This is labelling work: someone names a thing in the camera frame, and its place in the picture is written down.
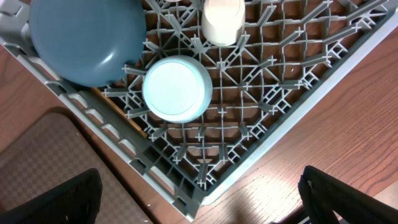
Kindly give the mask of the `light blue small bowl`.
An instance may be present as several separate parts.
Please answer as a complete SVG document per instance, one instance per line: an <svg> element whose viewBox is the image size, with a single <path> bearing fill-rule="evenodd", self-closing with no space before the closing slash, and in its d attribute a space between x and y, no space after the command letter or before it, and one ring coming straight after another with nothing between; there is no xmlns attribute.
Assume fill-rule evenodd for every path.
<svg viewBox="0 0 398 224"><path fill-rule="evenodd" d="M213 84L208 70L186 55L163 58L144 76L142 95L148 109L171 123L199 118L209 107Z"/></svg>

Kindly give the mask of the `large dark blue bowl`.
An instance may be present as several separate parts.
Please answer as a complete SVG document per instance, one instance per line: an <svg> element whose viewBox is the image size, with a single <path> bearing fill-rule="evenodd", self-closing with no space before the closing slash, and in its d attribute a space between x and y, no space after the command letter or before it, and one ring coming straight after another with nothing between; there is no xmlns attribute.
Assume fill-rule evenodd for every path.
<svg viewBox="0 0 398 224"><path fill-rule="evenodd" d="M39 57L73 83L101 87L124 77L144 49L140 0L32 0L30 36Z"/></svg>

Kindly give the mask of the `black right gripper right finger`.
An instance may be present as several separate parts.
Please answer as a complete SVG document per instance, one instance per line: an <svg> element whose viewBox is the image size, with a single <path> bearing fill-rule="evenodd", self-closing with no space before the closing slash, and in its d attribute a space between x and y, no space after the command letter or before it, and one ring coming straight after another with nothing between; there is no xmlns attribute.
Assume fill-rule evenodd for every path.
<svg viewBox="0 0 398 224"><path fill-rule="evenodd" d="M298 183L312 223L397 223L397 210L313 167L306 166Z"/></svg>

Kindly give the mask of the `white paper cup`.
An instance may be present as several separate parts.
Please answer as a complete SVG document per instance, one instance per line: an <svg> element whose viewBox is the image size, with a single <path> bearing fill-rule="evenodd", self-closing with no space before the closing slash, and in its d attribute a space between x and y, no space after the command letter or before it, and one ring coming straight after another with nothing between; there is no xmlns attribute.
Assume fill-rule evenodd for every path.
<svg viewBox="0 0 398 224"><path fill-rule="evenodd" d="M236 43L245 24L244 0L205 0L201 30L212 44L225 47Z"/></svg>

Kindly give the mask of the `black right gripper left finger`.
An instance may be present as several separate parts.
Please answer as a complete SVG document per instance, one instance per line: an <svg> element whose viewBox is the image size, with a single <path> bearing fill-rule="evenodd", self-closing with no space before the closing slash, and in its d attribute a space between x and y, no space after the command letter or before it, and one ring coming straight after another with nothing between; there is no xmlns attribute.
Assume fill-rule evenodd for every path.
<svg viewBox="0 0 398 224"><path fill-rule="evenodd" d="M94 223L103 184L91 168L32 200L1 214L1 223Z"/></svg>

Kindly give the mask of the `wooden chopstick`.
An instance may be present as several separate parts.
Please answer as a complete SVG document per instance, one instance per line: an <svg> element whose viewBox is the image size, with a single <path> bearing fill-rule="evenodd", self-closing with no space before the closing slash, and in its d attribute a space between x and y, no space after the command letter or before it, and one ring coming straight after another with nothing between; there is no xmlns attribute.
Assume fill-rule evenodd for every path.
<svg viewBox="0 0 398 224"><path fill-rule="evenodd" d="M105 97L102 94L102 91L99 88L92 88L91 89L98 97L103 99L108 106L110 106L117 114L120 115L125 121L127 121L142 137L147 138L147 134L141 129L141 127L135 123L133 120L129 119L126 115L125 112L117 106L112 100L109 98Z"/></svg>

